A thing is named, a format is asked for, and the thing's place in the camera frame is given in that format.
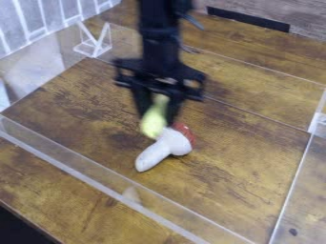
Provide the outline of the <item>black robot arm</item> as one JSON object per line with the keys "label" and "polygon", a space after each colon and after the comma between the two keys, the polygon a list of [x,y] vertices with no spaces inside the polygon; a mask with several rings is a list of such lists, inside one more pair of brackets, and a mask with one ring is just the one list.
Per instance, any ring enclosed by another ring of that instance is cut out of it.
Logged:
{"label": "black robot arm", "polygon": [[203,25],[188,14],[192,0],[137,0],[141,57],[115,58],[115,83],[131,89],[136,110],[145,115],[153,104],[152,94],[170,98],[164,118],[172,125],[186,99],[204,99],[206,75],[182,63],[179,19],[200,30]]}

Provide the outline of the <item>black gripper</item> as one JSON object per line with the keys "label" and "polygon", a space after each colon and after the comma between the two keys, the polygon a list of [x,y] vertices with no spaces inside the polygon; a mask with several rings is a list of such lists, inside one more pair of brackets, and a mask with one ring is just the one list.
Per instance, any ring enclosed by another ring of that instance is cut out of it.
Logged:
{"label": "black gripper", "polygon": [[141,56],[115,58],[115,83],[132,92],[139,118],[143,118],[152,105],[152,94],[170,97],[166,120],[175,123],[184,99],[204,99],[206,75],[182,63],[179,43],[175,41],[144,41]]}

